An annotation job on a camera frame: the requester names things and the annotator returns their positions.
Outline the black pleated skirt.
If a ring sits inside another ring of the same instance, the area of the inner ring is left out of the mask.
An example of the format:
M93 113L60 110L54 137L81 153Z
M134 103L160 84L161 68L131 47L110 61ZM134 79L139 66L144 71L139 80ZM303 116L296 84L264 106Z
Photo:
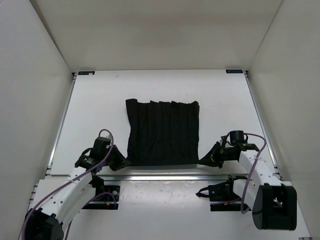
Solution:
M133 166L190 165L199 161L197 101L125 102L130 134L127 159Z

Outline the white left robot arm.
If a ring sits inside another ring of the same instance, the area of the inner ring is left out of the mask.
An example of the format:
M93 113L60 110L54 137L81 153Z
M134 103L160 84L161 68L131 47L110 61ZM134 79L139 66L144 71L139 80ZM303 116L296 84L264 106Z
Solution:
M93 202L117 209L119 188L105 186L98 172L109 166L125 166L125 158L114 145L112 135L98 136L93 147L82 152L63 185L40 200L26 214L21 230L23 240L66 240L74 217Z

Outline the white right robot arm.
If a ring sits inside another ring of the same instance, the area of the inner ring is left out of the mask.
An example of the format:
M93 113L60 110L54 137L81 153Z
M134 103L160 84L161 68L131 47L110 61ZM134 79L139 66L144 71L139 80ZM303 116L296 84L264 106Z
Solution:
M205 165L222 168L226 161L237 161L248 172L246 177L228 176L225 182L208 185L196 196L208 198L213 211L251 212L259 230L294 231L297 227L297 192L280 180L260 158L263 151L249 143L250 133L230 131L202 158Z

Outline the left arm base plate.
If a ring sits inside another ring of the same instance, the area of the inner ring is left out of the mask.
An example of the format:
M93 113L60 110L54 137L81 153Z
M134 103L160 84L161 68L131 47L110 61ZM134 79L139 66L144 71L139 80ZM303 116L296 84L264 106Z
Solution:
M121 193L120 181L105 181L103 188L96 190L95 197L84 210L118 210Z

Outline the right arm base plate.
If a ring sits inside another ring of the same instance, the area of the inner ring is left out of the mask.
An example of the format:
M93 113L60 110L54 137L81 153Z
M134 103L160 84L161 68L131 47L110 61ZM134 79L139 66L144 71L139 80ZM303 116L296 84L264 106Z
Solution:
M226 181L203 187L195 195L209 199L211 212L238 212L241 210L243 190L235 193L234 183L245 184L246 181L245 176L229 175Z

